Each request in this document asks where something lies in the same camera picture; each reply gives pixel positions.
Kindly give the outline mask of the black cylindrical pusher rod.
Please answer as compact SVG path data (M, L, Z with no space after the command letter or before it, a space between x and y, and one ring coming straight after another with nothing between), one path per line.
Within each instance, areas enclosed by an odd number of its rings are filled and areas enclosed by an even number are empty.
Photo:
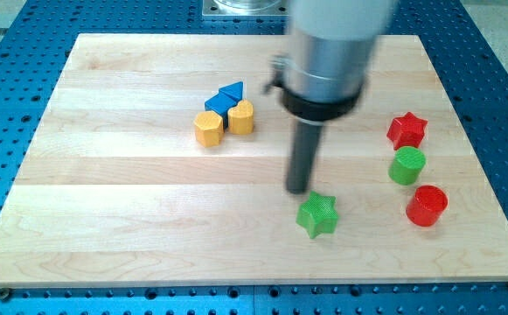
M290 193L302 194L308 190L323 130L322 122L297 121L285 181L286 189Z

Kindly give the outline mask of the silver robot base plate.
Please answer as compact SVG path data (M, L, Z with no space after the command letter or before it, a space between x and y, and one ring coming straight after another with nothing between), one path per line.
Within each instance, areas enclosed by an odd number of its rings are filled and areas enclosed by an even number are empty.
M201 0L204 17L283 16L288 0Z

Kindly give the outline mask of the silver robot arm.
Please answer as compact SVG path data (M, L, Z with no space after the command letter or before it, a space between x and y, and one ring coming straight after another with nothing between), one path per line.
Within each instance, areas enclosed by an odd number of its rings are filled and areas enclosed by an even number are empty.
M351 112L364 90L377 37L395 0L294 0L289 4L287 51L272 61L266 88L280 88L296 119L285 187L305 193L324 125Z

